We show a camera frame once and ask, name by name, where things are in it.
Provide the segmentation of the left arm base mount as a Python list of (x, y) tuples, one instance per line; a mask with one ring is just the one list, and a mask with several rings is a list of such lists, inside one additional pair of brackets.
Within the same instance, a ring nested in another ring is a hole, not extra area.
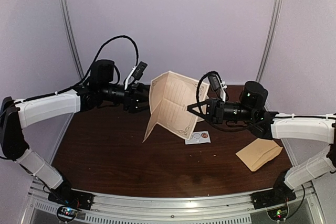
[(80, 210), (90, 210), (93, 203), (93, 198), (93, 194), (77, 190), (72, 190), (70, 197), (67, 199), (61, 198), (60, 196), (57, 196), (53, 193), (49, 193), (48, 195), (49, 201)]

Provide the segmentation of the aluminium frame post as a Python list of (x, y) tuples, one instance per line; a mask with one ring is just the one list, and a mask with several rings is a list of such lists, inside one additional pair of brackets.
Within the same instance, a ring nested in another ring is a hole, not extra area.
[(263, 49), (262, 58), (261, 58), (261, 62), (259, 65), (257, 77), (256, 77), (257, 82), (260, 82), (262, 80), (263, 75), (266, 70), (267, 61), (269, 59), (272, 44), (274, 42), (274, 38), (276, 34), (276, 28), (277, 28), (277, 24), (278, 24), (278, 20), (280, 16), (281, 8), (282, 8), (282, 3), (283, 3), (283, 0), (274, 0), (270, 24), (268, 28), (267, 37), (266, 37), (266, 42), (265, 42), (265, 46)]
[(61, 13), (62, 13), (62, 18), (64, 21), (65, 25), (65, 30), (66, 30), (66, 36), (70, 48), (70, 54), (73, 59), (74, 65), (75, 65), (75, 70), (78, 75), (78, 78), (80, 81), (83, 80), (85, 77), (85, 72), (83, 70), (81, 60), (78, 54), (78, 49), (75, 41), (75, 35), (72, 29), (72, 24), (71, 24), (71, 19), (70, 19), (70, 12), (69, 12), (69, 7), (67, 0), (59, 0), (60, 1), (60, 8), (61, 8)]

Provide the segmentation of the left small circuit board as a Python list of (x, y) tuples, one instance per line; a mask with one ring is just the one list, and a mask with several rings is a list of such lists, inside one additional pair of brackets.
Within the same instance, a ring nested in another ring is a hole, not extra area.
[(78, 210), (67, 206), (60, 206), (56, 210), (56, 217), (62, 222), (73, 221), (78, 215)]

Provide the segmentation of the small circuit board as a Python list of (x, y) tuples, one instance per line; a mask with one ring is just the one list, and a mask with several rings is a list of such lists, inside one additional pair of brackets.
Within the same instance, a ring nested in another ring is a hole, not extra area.
[(56, 217), (62, 222), (73, 221), (78, 215), (78, 210), (67, 206), (60, 206), (56, 210)]
[(268, 217), (275, 222), (283, 221), (287, 218), (289, 209), (287, 206), (275, 207), (267, 209)]

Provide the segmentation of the cream letter paper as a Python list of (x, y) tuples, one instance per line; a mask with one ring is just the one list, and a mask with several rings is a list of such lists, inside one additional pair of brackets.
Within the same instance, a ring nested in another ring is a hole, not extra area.
[(196, 103), (198, 80), (172, 71), (151, 81), (149, 90), (150, 119), (144, 135), (147, 140), (159, 125), (182, 139), (189, 139), (200, 117), (187, 111)]

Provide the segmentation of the white sticker sheet with seal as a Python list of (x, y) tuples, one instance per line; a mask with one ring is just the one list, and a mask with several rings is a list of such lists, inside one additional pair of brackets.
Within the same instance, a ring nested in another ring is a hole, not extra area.
[(211, 138), (208, 131), (193, 132), (190, 138), (185, 139), (185, 145), (206, 143), (211, 143)]

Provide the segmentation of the left aluminium frame post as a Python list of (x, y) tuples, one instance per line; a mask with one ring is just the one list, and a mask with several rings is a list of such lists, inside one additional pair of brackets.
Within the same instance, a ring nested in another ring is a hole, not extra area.
[(80, 81), (83, 80), (85, 77), (85, 72), (83, 70), (81, 60), (78, 54), (78, 49), (75, 41), (75, 35), (72, 29), (72, 24), (71, 24), (71, 19), (70, 19), (70, 12), (69, 12), (69, 7), (67, 0), (59, 0), (60, 1), (60, 8), (61, 8), (61, 13), (62, 13), (62, 18), (64, 21), (65, 25), (65, 30), (66, 30), (66, 36), (70, 48), (70, 54), (73, 59), (74, 65), (75, 65), (75, 70), (78, 75), (78, 78)]

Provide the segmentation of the right aluminium frame post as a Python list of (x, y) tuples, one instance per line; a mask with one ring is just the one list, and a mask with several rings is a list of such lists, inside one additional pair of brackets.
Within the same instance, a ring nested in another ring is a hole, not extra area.
[(282, 3), (283, 3), (283, 0), (274, 0), (270, 24), (268, 28), (267, 37), (266, 37), (266, 42), (265, 42), (265, 46), (263, 49), (262, 58), (261, 58), (261, 62), (259, 65), (257, 77), (256, 77), (257, 82), (260, 82), (262, 80), (263, 75), (266, 70), (267, 61), (269, 59), (272, 44), (274, 42), (274, 38), (276, 34), (276, 28), (277, 28), (277, 24), (278, 24), (278, 20), (280, 16), (281, 8), (282, 8)]

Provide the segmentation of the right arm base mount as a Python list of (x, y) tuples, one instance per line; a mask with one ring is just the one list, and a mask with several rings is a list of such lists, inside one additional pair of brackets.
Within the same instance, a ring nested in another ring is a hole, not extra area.
[(276, 205), (283, 205), (288, 201), (296, 199), (294, 192), (280, 193), (274, 190), (258, 191), (251, 195), (254, 209), (269, 208)]

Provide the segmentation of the brown kraft envelope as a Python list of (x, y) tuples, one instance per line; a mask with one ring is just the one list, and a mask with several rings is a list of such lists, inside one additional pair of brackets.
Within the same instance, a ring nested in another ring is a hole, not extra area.
[(249, 145), (236, 153), (236, 156), (248, 167), (251, 172), (260, 169), (267, 162), (277, 157), (283, 147), (273, 140), (257, 138)]

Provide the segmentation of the front aluminium rail base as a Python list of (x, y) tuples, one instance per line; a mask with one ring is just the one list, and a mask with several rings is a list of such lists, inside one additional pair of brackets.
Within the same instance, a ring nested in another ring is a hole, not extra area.
[[(305, 189), (298, 211), (286, 221), (274, 221), (269, 208), (256, 209), (251, 193), (189, 198), (145, 198), (95, 194), (90, 210), (69, 223), (327, 223), (312, 186)], [(58, 204), (32, 188), (18, 223), (63, 223)]]

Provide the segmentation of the right small circuit board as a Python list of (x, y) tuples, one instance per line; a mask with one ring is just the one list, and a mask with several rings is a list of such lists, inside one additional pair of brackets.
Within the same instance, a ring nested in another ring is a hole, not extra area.
[(289, 209), (287, 206), (275, 207), (267, 209), (268, 217), (275, 222), (283, 221), (287, 218)]

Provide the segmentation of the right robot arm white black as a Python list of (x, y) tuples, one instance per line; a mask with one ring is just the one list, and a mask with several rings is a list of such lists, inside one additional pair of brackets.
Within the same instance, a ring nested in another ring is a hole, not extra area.
[(295, 115), (266, 111), (268, 91), (256, 81), (247, 81), (239, 101), (227, 102), (225, 97), (197, 100), (187, 110), (218, 128), (223, 122), (244, 122), (242, 130), (266, 140), (293, 138), (328, 144), (322, 151), (302, 164), (279, 175), (269, 192), (272, 203), (279, 204), (289, 192), (326, 173), (335, 173), (335, 115)]

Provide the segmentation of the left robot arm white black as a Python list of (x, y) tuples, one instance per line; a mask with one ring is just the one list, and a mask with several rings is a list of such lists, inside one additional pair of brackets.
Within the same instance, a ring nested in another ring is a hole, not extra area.
[(123, 105), (129, 113), (146, 110), (139, 103), (148, 102), (148, 96), (144, 94), (147, 87), (139, 80), (147, 66), (140, 62), (132, 68), (125, 83), (118, 84), (112, 82), (114, 76), (120, 75), (114, 62), (98, 60), (91, 67), (87, 80), (65, 91), (20, 100), (4, 98), (1, 105), (2, 158), (17, 162), (43, 182), (64, 205), (71, 205), (76, 197), (70, 182), (29, 147), (22, 130), (64, 114), (102, 108), (104, 102), (110, 107)]

